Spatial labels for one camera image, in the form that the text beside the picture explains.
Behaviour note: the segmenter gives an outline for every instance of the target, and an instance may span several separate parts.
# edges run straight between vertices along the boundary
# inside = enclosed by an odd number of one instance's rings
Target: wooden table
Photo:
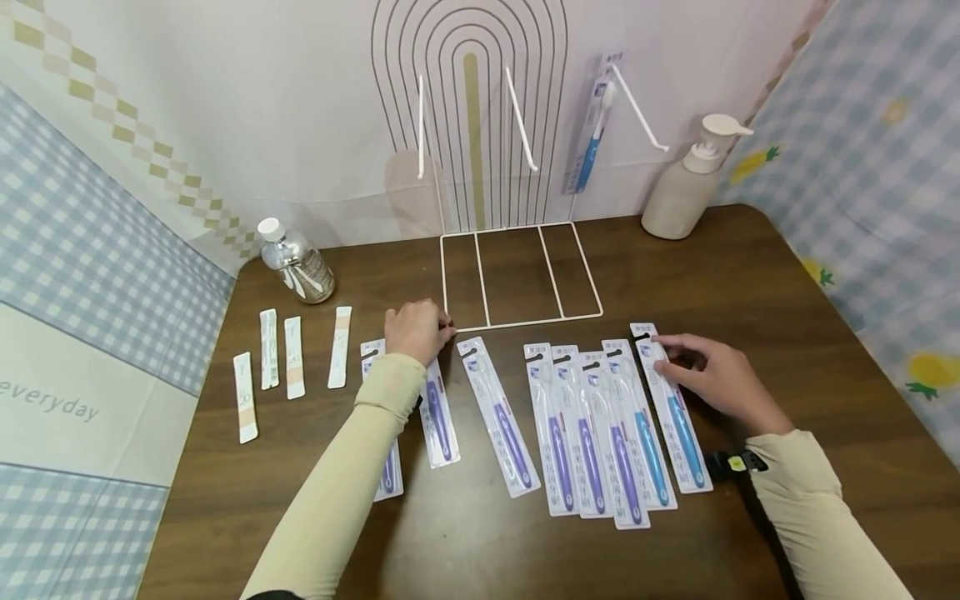
[[[696,332],[743,349],[786,412],[812,430],[853,513],[917,598],[960,593],[960,476],[860,346],[773,226],[746,206],[712,208],[682,242],[647,235],[637,218],[582,223],[580,237],[606,314],[484,333],[534,453],[524,343],[599,348],[630,321]],[[547,230],[569,314],[594,309],[564,228]],[[481,236],[493,321],[555,311],[535,230]],[[359,344],[382,336],[383,312],[442,297],[436,239],[326,251],[338,277],[329,302],[303,306],[260,261],[240,273],[139,597],[237,598],[288,502],[349,415]],[[450,312],[482,320],[472,237],[447,241]],[[333,312],[353,306],[348,381],[326,386]],[[307,396],[259,391],[260,437],[237,443],[231,358],[259,364],[257,313],[302,315]],[[466,339],[470,334],[462,334]],[[431,470],[416,415],[400,436],[406,494],[373,506],[338,598],[781,598],[774,554],[733,484],[682,495],[648,531],[551,518],[543,491],[507,495],[463,365],[441,355],[463,454]],[[283,343],[279,352],[283,356]],[[704,450],[729,448],[691,402]],[[540,462],[535,458],[537,468]]]

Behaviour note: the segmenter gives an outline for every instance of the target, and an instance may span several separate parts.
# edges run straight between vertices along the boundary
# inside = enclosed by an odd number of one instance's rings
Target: hand
[[[388,352],[406,354],[425,367],[457,334],[453,320],[431,299],[407,302],[400,312],[391,308],[383,331]]]
[[[748,435],[793,431],[793,423],[763,387],[740,350],[689,333],[661,335],[653,340],[663,344],[672,358],[686,352],[692,353],[694,359],[691,369],[657,361],[657,372],[688,388],[721,413],[740,420]]]

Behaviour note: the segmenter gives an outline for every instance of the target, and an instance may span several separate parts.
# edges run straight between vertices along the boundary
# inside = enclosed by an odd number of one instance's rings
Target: beige sleeve
[[[806,600],[912,598],[853,518],[811,433],[757,436],[747,447],[770,467],[753,473],[754,488]]]
[[[333,597],[387,454],[425,381],[426,369],[409,356],[387,354],[373,364],[353,412],[283,515],[241,598],[275,589],[305,600]]]

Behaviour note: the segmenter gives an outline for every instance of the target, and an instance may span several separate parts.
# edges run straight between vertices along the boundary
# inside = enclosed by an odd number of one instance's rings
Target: checkered pattern
[[[0,301],[200,393],[233,279],[0,87]]]
[[[40,66],[63,77],[64,91],[89,103],[90,115],[108,123],[112,138],[129,144],[131,155],[145,163],[145,171],[162,180],[171,202],[189,209],[241,258],[255,255],[253,231],[203,186],[200,176],[190,173],[185,161],[174,158],[173,147],[161,142],[156,130],[140,120],[137,107],[120,96],[118,85],[97,71],[96,58],[75,46],[70,30],[46,14],[43,0],[0,3],[0,15],[12,20],[13,40],[36,49]]]
[[[837,3],[727,160],[717,197],[777,224],[960,466],[957,31],[951,3]],[[935,395],[912,389],[918,353],[941,357],[937,386],[925,385]]]
[[[167,490],[0,465],[4,600],[133,599]]]

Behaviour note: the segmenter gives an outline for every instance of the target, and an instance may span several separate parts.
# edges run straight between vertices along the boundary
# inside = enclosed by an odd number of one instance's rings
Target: pump dispenser
[[[734,137],[754,133],[726,114],[709,114],[700,125],[702,141],[663,172],[643,211],[640,223],[657,237],[679,240],[690,234],[716,190],[720,160]]]

